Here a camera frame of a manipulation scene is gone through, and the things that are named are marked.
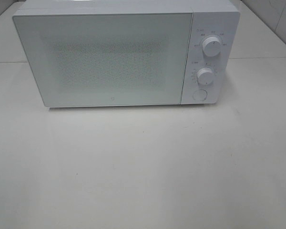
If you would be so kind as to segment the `white timer knob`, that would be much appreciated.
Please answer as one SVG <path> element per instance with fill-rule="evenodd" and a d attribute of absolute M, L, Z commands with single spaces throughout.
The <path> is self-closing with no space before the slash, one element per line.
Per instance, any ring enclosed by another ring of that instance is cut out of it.
<path fill-rule="evenodd" d="M 199 84 L 208 85 L 214 81 L 215 74 L 211 68 L 202 68 L 196 73 Z"/>

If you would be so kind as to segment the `white round door button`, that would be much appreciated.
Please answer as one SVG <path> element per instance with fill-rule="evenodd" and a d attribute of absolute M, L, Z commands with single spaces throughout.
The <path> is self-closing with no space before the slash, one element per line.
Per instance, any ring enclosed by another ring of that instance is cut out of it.
<path fill-rule="evenodd" d="M 207 91 L 206 90 L 197 90 L 193 94 L 193 99 L 195 101 L 202 102 L 202 101 L 205 101 L 206 98 L 207 98 Z"/>

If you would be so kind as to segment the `white microwave door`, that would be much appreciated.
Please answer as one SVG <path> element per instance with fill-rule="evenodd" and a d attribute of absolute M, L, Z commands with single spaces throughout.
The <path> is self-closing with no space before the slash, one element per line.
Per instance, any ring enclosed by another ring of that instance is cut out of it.
<path fill-rule="evenodd" d="M 191 13 L 14 16 L 46 107 L 179 104 Z"/>

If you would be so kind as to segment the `white microwave oven body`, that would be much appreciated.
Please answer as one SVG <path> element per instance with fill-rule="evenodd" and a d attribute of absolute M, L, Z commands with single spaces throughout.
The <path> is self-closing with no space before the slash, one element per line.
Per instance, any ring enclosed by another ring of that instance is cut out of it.
<path fill-rule="evenodd" d="M 180 103 L 174 105 L 214 104 L 221 91 L 240 18 L 240 12 L 228 0 L 28 0 L 13 17 L 178 13 L 191 13 L 192 25 L 182 97 Z M 203 39 L 210 35 L 217 35 L 222 40 L 221 52 L 214 57 L 207 57 L 202 50 Z M 198 70 L 205 67 L 211 68 L 215 74 L 214 81 L 208 85 L 199 84 L 196 76 Z M 193 99 L 197 90 L 207 91 L 205 101 Z"/>

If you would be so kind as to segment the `upper white power knob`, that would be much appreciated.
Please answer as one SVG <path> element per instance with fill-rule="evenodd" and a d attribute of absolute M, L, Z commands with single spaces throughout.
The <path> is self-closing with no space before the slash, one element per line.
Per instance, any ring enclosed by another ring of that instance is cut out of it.
<path fill-rule="evenodd" d="M 202 50 L 207 57 L 217 56 L 221 52 L 222 40 L 217 35 L 210 35 L 203 39 Z"/>

